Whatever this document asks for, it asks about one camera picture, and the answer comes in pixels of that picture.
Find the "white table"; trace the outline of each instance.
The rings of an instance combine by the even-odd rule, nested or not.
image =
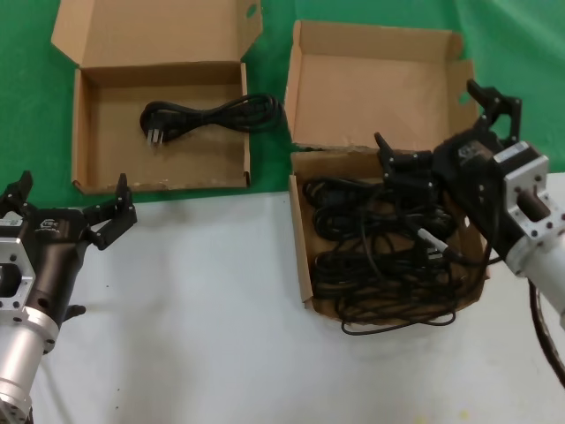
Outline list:
[[[565,175],[551,183],[565,204]],[[37,424],[565,421],[526,283],[503,264],[447,328],[348,337],[300,303],[287,193],[138,211],[87,253],[72,297],[87,314],[41,364]]]

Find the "cardboard box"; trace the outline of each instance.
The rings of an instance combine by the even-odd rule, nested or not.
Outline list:
[[[146,104],[209,109],[246,94],[241,57],[262,29],[260,0],[61,0],[51,41],[79,65],[72,180],[82,193],[249,185],[249,138],[216,125],[153,149]]]
[[[298,258],[300,292],[307,307],[336,318],[334,302],[313,298],[310,265],[333,243],[313,228],[313,208],[302,194],[309,178],[381,178],[374,133],[392,148],[433,149],[450,135],[470,127],[478,107],[465,101],[470,60],[460,60],[461,35],[450,31],[384,26],[297,22],[294,28],[285,108],[293,141],[327,151],[292,155],[290,199]],[[484,248],[477,229],[460,223],[449,241],[477,261]],[[478,271],[455,266],[465,284]],[[480,298],[483,284],[460,308]]]

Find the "cardboard box flap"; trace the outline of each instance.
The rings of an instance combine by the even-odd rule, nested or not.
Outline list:
[[[305,54],[445,62],[463,53],[463,37],[447,30],[299,21],[293,41]]]
[[[451,31],[297,22],[285,98],[293,142],[376,150],[379,132],[393,148],[435,148],[476,117],[473,102],[459,104],[472,75],[462,51]]]
[[[82,64],[95,0],[61,0],[51,42],[75,64]]]
[[[83,68],[239,62],[260,0],[62,0],[52,42]]]

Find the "black power cord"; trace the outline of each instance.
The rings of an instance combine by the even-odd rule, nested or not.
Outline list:
[[[483,281],[491,248],[486,259],[475,262],[447,247],[457,224],[439,201],[417,204],[383,184],[343,178],[309,180],[303,194],[315,207],[314,229],[335,242],[314,259],[313,294],[334,301],[346,334],[449,325],[461,300]],[[396,247],[399,241],[402,248]],[[455,279],[452,263],[478,268],[476,281]],[[448,318],[436,321],[442,316]],[[384,321],[398,324],[359,332],[346,328]]]
[[[544,315],[541,311],[539,291],[530,280],[528,280],[528,284],[530,286],[531,320],[533,321],[533,328],[535,329],[536,336],[538,337],[539,346],[546,356],[547,362],[549,362],[549,365],[555,372],[555,375],[557,375],[561,386],[565,388],[565,366],[563,365],[559,352],[555,347],[555,343],[549,334],[549,329],[547,328]]]
[[[34,424],[34,409],[29,408],[29,415],[27,416],[26,424]]]
[[[204,125],[220,125],[241,133],[263,133],[274,130],[284,119],[284,108],[272,95],[245,95],[211,110],[151,102],[141,113],[139,124],[147,142],[155,146]]]

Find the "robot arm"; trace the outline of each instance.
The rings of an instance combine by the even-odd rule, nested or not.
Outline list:
[[[34,207],[26,201],[32,185],[24,172],[0,196],[0,423],[31,421],[29,393],[42,355],[55,347],[64,321],[85,313],[69,301],[87,247],[103,250],[137,222],[124,174],[114,200],[82,211]]]
[[[483,114],[433,152],[395,154],[376,135],[385,180],[419,184],[420,193],[429,186],[431,195],[447,191],[510,270],[546,296],[565,328],[565,210],[547,191],[548,159],[520,140],[520,99],[473,80],[467,88]],[[506,139],[491,131],[501,115],[511,120]],[[418,178],[410,179],[415,172]]]

